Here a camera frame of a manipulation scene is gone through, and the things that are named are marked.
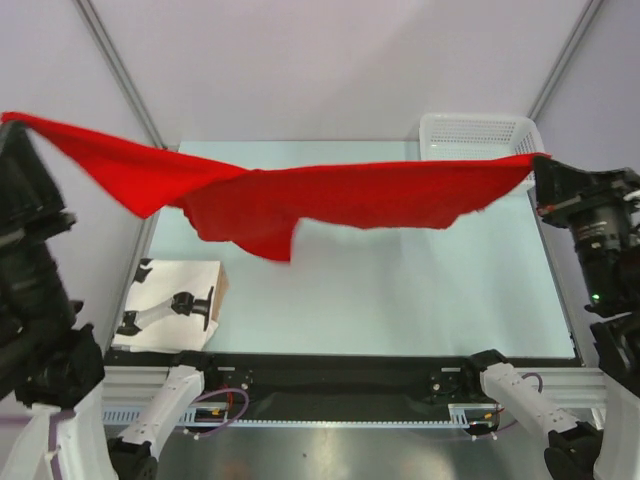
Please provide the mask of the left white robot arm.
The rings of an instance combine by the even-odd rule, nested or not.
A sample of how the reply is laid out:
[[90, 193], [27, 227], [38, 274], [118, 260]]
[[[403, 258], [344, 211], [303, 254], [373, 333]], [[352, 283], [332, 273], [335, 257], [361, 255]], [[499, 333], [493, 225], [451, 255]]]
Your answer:
[[91, 325], [78, 326], [47, 242], [74, 216], [19, 121], [1, 125], [1, 393], [28, 423], [1, 475], [33, 479], [152, 479], [180, 417], [214, 397], [221, 376], [206, 365], [173, 367], [137, 420], [105, 435], [103, 355]]

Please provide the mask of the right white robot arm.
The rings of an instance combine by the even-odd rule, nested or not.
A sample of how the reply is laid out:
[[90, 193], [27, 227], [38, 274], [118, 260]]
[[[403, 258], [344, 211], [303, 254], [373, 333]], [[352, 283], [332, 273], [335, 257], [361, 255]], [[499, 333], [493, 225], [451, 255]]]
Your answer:
[[585, 171], [533, 158], [541, 220], [570, 231], [589, 295], [595, 369], [519, 372], [502, 354], [469, 357], [461, 376], [473, 401], [492, 400], [544, 447], [554, 479], [639, 476], [639, 176]]

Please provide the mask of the red t shirt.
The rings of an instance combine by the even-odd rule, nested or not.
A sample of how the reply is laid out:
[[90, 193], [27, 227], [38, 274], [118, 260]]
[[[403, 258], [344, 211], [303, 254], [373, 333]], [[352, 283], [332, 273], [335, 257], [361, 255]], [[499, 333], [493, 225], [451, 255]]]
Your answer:
[[48, 140], [134, 215], [177, 208], [200, 239], [276, 262], [290, 261], [302, 219], [363, 230], [447, 229], [510, 193], [535, 158], [246, 169], [21, 112], [1, 119]]

